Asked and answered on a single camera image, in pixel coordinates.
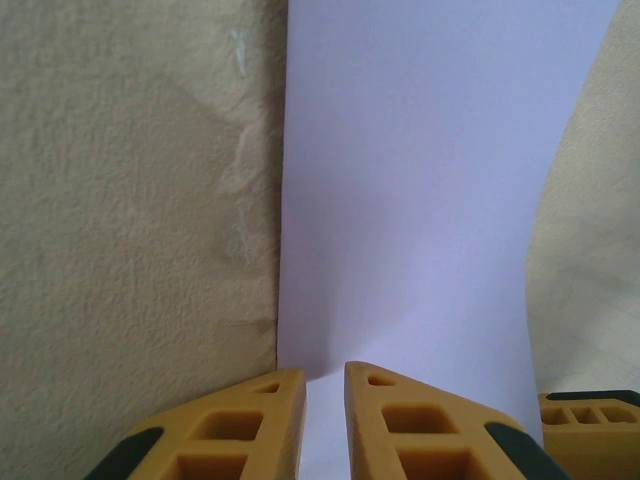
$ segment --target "white paper sheet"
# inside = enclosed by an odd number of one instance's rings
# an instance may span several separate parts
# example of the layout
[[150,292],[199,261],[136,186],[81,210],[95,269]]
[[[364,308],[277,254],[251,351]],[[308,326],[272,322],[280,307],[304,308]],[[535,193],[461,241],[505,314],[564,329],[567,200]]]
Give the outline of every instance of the white paper sheet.
[[343,365],[541,439],[525,312],[536,205],[615,0],[291,0],[278,362],[301,478],[349,477]]

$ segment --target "dark green rubber edge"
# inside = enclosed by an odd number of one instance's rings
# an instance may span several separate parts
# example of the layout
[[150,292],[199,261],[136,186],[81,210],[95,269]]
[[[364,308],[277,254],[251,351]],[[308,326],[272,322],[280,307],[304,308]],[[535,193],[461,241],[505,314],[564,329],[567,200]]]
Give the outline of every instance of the dark green rubber edge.
[[85,480],[126,480],[163,432],[162,427],[153,427],[125,438],[102,459]]
[[556,392],[547,395],[547,400],[620,400],[640,408],[640,393],[633,390],[600,390],[586,392]]
[[571,480],[526,433],[498,422],[484,427],[527,480]]

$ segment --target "beige textured wall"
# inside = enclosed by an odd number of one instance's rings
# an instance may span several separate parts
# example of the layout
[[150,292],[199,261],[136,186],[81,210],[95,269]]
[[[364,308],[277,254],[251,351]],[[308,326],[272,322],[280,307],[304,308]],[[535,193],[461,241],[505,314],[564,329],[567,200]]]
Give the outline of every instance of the beige textured wall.
[[[80,478],[141,418],[274,367],[285,19],[0,0],[0,478]],[[626,1],[540,210],[546,385],[593,373],[548,338],[600,335],[593,291],[638,291],[639,19]]]

